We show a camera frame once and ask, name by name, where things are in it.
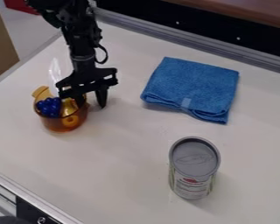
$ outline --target metal can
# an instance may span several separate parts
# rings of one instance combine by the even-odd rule
[[[200,200],[213,189],[221,163],[217,148],[201,137],[178,140],[170,150],[171,189],[185,200]]]

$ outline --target folded towel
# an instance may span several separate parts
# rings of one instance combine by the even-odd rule
[[[205,121],[227,123],[238,80],[239,73],[233,70],[164,58],[141,99]]]

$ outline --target white table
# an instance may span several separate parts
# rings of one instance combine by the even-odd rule
[[[101,28],[106,67],[119,69],[120,85],[79,129],[52,134],[32,110],[31,94],[47,84],[52,58],[71,71],[63,38],[0,82],[0,172],[85,223],[280,224],[280,74]],[[143,105],[139,95],[164,56],[241,73],[228,125]],[[192,203],[167,183],[168,151],[188,136],[210,140],[222,157],[214,191]]]

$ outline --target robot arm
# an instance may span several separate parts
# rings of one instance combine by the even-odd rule
[[[100,45],[102,30],[88,0],[27,0],[52,26],[60,28],[69,46],[73,63],[71,75],[56,84],[60,98],[74,98],[82,103],[83,95],[95,91],[97,101],[104,108],[108,89],[118,83],[115,68],[97,68],[95,63],[108,60],[107,50]],[[96,58],[95,48],[106,53],[103,61]]]

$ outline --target orange bowl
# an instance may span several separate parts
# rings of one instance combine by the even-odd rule
[[[84,95],[84,103],[83,105],[74,111],[70,115],[51,118],[41,115],[40,111],[36,108],[36,104],[39,101],[45,100],[47,97],[53,97],[50,93],[48,87],[39,87],[32,96],[35,98],[33,103],[34,111],[40,117],[40,120],[45,125],[45,127],[49,130],[56,131],[56,132],[67,132],[70,130],[75,130],[76,128],[80,127],[88,117],[88,108],[89,104],[87,103],[87,97]]]

